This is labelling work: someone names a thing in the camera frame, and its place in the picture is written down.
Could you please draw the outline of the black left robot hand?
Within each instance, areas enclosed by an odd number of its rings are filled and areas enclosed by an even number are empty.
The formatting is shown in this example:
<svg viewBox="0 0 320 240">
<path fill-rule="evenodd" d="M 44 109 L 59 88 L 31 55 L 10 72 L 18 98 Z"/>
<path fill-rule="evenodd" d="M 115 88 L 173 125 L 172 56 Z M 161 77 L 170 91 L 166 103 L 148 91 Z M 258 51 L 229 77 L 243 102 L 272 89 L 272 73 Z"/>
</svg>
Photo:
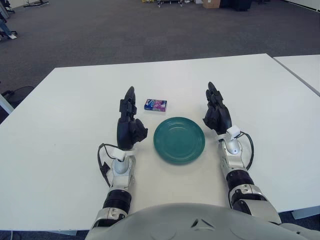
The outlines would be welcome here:
<svg viewBox="0 0 320 240">
<path fill-rule="evenodd" d="M 137 142 L 143 141 L 148 135 L 148 129 L 141 120 L 135 118 L 137 114 L 135 89 L 131 86 L 124 99 L 120 100 L 120 118 L 117 122 L 117 147 L 129 151 Z"/>
</svg>

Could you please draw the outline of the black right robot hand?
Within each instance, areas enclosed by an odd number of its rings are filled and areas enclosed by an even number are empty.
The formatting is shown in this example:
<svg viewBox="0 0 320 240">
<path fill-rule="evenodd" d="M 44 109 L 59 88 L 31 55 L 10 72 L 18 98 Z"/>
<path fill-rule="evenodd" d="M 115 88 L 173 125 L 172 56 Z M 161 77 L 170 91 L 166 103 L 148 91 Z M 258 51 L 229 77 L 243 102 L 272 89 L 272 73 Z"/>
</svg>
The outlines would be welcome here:
<svg viewBox="0 0 320 240">
<path fill-rule="evenodd" d="M 203 118 L 204 124 L 218 135 L 225 134 L 232 127 L 232 120 L 228 108 L 223 103 L 223 97 L 212 82 L 208 83 L 205 92 L 207 98 L 207 112 Z"/>
</svg>

